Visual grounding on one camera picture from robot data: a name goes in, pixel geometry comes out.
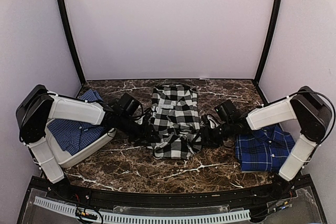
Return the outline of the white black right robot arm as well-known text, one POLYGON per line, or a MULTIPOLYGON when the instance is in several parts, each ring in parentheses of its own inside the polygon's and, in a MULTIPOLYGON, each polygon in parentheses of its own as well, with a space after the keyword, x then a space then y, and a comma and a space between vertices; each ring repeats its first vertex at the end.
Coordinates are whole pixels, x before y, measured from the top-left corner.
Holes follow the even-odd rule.
POLYGON ((293 180, 308 164, 335 126, 335 106, 309 86, 243 114, 231 100, 215 108, 221 123, 203 118, 204 146, 218 147, 236 137, 235 154, 241 171, 271 172, 293 180))

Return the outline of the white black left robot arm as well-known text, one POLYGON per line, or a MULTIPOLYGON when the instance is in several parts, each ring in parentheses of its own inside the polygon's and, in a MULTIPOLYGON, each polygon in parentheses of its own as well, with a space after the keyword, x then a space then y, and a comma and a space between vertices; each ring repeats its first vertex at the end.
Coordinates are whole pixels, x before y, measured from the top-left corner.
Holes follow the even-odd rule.
POLYGON ((104 147, 114 138, 116 130, 140 145, 160 142, 149 122, 150 111, 142 110, 135 115, 141 107, 127 93, 114 104, 108 104, 95 91, 76 99, 37 85, 16 110, 19 140, 54 184, 54 193, 69 201, 74 197, 74 189, 65 182, 63 169, 73 167, 104 147))

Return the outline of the black white checked shirt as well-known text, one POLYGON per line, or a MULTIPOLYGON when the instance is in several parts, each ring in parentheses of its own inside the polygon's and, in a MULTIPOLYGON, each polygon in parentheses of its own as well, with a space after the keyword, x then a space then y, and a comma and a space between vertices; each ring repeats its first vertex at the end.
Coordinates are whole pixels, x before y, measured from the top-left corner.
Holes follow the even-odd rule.
POLYGON ((160 139, 151 144, 155 158, 188 160, 201 151, 197 100, 197 91, 185 84, 154 87, 150 122, 160 139))

